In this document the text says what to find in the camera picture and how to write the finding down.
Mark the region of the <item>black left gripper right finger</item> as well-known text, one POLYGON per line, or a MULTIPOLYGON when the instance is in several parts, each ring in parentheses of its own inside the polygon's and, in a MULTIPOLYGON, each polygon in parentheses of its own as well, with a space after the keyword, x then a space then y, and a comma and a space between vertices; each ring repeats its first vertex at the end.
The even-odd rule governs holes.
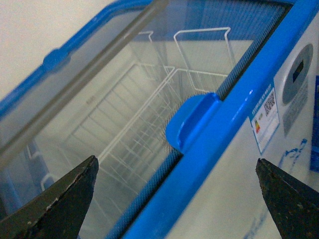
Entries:
POLYGON ((259 158, 256 164, 263 199, 283 239, 319 237, 319 193, 259 158))

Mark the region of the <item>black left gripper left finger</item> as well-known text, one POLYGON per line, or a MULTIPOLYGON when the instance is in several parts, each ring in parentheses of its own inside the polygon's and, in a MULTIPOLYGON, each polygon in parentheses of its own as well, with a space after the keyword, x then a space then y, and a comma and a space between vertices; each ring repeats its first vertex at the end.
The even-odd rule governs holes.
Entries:
POLYGON ((76 239, 90 207, 99 170, 92 155, 0 222, 2 239, 76 239))

